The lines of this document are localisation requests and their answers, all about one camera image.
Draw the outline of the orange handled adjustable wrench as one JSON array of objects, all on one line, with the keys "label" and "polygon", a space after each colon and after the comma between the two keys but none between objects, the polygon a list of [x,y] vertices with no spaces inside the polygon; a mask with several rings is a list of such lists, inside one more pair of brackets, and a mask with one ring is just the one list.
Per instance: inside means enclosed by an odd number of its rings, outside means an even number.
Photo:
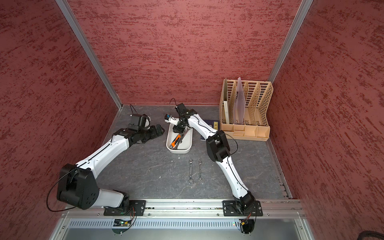
[{"label": "orange handled adjustable wrench", "polygon": [[180,137],[180,136],[177,135],[177,136],[175,137],[175,139],[171,142],[171,144],[170,144],[170,149],[171,149],[171,150],[174,150],[175,143],[176,143],[176,141],[178,140],[179,137]]}]

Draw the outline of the white plastic storage tray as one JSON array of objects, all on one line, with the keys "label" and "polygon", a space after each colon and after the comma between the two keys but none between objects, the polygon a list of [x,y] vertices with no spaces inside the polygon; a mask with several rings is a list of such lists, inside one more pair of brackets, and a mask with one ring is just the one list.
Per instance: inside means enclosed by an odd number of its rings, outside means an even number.
[{"label": "white plastic storage tray", "polygon": [[166,147],[173,154],[187,154],[192,148],[193,132],[191,128],[185,128],[182,134],[174,133],[173,127],[170,124]]}]

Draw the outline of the medium silver combination wrench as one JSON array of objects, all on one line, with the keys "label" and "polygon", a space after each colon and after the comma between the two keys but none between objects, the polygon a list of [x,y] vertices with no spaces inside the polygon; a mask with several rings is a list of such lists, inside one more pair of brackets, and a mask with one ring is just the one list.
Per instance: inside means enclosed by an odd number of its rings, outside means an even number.
[{"label": "medium silver combination wrench", "polygon": [[189,180],[188,180],[188,183],[189,184],[194,183],[194,180],[193,180],[193,160],[189,161]]}]

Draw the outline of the small silver combination wrench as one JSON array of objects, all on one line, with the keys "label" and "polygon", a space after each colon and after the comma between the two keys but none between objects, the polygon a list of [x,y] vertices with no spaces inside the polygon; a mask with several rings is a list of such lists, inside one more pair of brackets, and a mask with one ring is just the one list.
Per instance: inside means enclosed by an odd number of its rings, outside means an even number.
[{"label": "small silver combination wrench", "polygon": [[202,181],[202,161],[199,161],[199,182]]}]

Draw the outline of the large silver combination wrench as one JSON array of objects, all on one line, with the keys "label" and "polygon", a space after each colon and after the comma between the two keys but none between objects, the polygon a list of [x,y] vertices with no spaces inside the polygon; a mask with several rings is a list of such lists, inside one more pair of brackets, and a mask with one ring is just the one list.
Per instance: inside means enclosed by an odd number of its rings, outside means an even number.
[{"label": "large silver combination wrench", "polygon": [[182,134],[179,134],[180,137],[178,138],[178,140],[176,141],[175,146],[174,146],[175,150],[178,149],[179,145],[182,143],[184,137],[187,135],[189,130],[190,130],[190,128],[186,128],[185,131]]}]

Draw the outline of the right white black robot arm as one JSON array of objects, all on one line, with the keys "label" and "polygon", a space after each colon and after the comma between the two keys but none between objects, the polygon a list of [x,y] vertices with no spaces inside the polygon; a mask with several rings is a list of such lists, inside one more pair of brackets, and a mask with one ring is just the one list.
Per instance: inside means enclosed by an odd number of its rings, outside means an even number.
[{"label": "right white black robot arm", "polygon": [[198,114],[180,118],[168,115],[165,117],[165,121],[176,127],[192,128],[206,140],[208,156],[223,171],[231,187],[236,202],[236,212],[241,216],[250,215],[256,205],[256,199],[245,186],[234,166],[227,135],[223,131],[210,127]]}]

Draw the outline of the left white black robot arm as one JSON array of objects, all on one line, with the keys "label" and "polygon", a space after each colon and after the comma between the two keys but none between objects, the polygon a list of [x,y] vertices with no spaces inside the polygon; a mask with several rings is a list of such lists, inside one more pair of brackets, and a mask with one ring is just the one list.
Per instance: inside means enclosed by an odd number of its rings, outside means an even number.
[{"label": "left white black robot arm", "polygon": [[74,165],[67,164],[60,170],[57,182],[57,200],[75,208],[104,208],[105,214],[127,215],[130,213],[129,195],[98,187],[97,177],[118,155],[134,144],[144,144],[164,134],[157,124],[144,129],[119,129],[111,139],[87,158]]}]

